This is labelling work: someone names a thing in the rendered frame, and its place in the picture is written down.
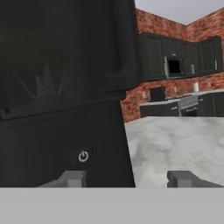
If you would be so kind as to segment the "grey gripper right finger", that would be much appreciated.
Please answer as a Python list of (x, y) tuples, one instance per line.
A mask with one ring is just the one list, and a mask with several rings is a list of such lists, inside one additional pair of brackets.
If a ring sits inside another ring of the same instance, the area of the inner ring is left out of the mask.
[(219, 184), (204, 180), (191, 171), (168, 171), (168, 187), (221, 187)]

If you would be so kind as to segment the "dark green wall cupboards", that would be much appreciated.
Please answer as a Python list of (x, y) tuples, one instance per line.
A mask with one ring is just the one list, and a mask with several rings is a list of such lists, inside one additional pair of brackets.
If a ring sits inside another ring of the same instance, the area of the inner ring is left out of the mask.
[[(139, 35), (139, 46), (143, 81), (183, 79), (223, 71), (222, 41), (219, 36), (191, 42), (143, 32)], [(183, 77), (165, 76), (164, 57), (172, 54), (184, 59)]]

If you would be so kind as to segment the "microwave oven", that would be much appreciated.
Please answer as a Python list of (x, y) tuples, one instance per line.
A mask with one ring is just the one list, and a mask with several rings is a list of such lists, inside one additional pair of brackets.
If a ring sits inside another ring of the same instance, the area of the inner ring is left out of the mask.
[(184, 59), (176, 54), (164, 57), (164, 74), (167, 78), (178, 78), (185, 75)]

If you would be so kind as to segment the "steel oven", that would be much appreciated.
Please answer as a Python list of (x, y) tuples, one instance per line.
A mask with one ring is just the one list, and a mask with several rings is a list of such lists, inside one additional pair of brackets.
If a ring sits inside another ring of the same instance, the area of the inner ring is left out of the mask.
[(180, 99), (179, 109), (181, 116), (197, 116), (199, 100), (197, 95), (190, 95)]

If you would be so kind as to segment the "black blender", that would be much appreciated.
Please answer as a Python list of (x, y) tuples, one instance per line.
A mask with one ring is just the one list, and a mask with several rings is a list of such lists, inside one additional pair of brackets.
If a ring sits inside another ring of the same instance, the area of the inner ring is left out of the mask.
[(132, 187), (121, 100), (139, 77), (134, 0), (0, 0), (0, 188), (65, 171)]

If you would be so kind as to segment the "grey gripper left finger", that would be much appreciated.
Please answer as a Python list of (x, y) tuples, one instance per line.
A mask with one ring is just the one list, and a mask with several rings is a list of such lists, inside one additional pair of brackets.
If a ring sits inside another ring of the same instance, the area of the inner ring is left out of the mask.
[(86, 172), (85, 171), (64, 171), (61, 176), (51, 182), (44, 183), (41, 187), (85, 187)]

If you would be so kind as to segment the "dark green base cupboards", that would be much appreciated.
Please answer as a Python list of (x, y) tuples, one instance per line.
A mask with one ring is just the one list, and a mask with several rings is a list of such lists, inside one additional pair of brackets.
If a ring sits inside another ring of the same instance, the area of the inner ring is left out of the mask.
[(198, 115), (200, 117), (224, 117), (224, 90), (207, 91), (175, 97), (166, 101), (143, 103), (139, 106), (140, 117), (146, 116), (181, 116), (179, 101), (181, 98), (197, 95), (199, 100)]

